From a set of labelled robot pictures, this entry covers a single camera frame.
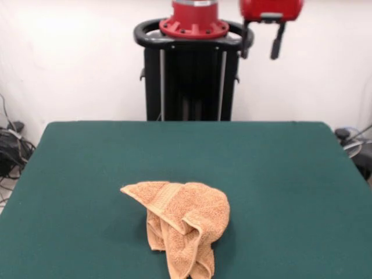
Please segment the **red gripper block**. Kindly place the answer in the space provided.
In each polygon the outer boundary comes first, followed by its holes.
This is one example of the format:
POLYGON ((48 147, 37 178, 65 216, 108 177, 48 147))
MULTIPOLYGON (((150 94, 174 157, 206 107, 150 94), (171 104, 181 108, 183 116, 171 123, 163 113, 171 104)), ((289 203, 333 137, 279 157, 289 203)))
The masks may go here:
POLYGON ((239 2, 241 15, 244 18, 242 25, 242 49, 241 58, 248 57, 251 47, 250 22, 284 22, 279 24, 277 35, 273 41, 270 59, 276 60, 281 50, 282 37, 286 22, 298 18, 302 7, 302 0, 241 0, 239 2))

